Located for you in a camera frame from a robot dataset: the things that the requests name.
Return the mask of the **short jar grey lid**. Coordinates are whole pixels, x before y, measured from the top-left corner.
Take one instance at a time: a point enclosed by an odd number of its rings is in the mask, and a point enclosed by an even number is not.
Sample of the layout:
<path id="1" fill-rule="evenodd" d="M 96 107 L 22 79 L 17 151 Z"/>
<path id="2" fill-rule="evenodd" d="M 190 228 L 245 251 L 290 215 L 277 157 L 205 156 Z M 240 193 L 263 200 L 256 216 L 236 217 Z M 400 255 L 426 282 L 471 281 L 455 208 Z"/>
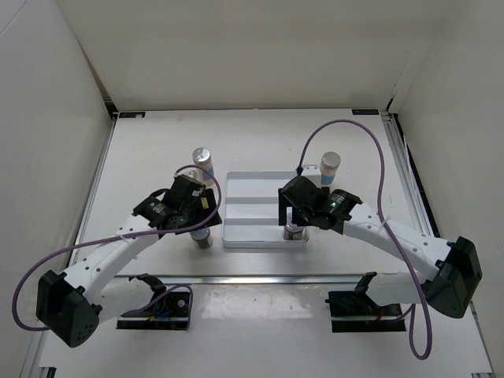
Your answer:
<path id="1" fill-rule="evenodd" d="M 208 249 L 213 244 L 210 228 L 200 228 L 190 232 L 192 240 L 199 249 Z"/>

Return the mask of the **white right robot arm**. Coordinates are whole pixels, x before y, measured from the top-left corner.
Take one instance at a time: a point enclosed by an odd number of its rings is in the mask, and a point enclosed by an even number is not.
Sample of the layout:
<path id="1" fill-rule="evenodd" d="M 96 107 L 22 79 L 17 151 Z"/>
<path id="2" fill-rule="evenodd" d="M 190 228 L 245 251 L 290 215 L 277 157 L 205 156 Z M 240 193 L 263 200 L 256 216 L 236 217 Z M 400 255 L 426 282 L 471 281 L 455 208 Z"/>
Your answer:
<path id="1" fill-rule="evenodd" d="M 421 298 L 444 316 L 464 317 L 482 279 L 474 243 L 432 237 L 395 221 L 382 221 L 358 196 L 317 187 L 295 176 L 278 190 L 279 223 L 330 230 L 366 242 L 412 266 L 419 284 L 406 273 L 367 272 L 340 306 L 370 315 L 381 307 L 417 303 Z"/>

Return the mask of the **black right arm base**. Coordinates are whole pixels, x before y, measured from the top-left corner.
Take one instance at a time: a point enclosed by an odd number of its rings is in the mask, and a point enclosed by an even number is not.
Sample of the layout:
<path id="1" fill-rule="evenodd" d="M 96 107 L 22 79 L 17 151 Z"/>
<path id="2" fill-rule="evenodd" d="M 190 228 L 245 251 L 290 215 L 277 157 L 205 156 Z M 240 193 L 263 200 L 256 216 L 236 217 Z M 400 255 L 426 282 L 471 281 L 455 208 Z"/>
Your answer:
<path id="1" fill-rule="evenodd" d="M 403 312 L 399 304 L 378 306 L 353 291 L 329 291 L 328 304 L 333 333 L 404 332 Z"/>

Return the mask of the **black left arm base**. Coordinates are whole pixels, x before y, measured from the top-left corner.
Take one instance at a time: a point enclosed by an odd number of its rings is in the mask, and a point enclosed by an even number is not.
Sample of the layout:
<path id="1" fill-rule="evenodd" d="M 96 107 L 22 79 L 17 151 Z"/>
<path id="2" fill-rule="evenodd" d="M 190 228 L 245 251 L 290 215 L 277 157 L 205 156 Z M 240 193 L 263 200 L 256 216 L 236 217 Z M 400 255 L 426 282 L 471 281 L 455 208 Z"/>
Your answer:
<path id="1" fill-rule="evenodd" d="M 194 292 L 190 285 L 169 287 L 160 301 L 141 313 L 117 319 L 116 329 L 130 331 L 188 331 Z"/>

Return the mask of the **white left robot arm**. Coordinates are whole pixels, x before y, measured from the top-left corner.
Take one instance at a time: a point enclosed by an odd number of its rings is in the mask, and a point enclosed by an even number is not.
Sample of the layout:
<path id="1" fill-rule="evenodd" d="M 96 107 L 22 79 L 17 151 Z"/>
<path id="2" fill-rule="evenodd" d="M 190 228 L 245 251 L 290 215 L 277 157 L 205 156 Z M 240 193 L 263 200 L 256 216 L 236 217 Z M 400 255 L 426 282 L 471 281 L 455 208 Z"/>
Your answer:
<path id="1" fill-rule="evenodd" d="M 133 208 L 118 233 L 96 242 L 96 249 L 60 273 L 39 279 L 35 315 L 68 347 L 85 343 L 99 324 L 125 313 L 160 313 L 165 285 L 149 274 L 127 283 L 111 280 L 140 253 L 167 234 L 183 234 L 221 224 L 222 193 L 187 175 L 159 189 Z"/>

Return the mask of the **short jar orange label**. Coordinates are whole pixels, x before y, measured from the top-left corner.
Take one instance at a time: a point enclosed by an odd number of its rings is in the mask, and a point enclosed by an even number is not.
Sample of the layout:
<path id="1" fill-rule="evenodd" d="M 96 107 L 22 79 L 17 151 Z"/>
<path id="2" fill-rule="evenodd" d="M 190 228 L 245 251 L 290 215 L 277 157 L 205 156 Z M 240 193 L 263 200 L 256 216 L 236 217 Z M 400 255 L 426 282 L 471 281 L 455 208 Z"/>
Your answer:
<path id="1" fill-rule="evenodd" d="M 306 229 L 295 224 L 293 221 L 293 214 L 288 213 L 286 224 L 283 227 L 283 239 L 287 241 L 302 241 L 306 240 L 306 237 Z"/>

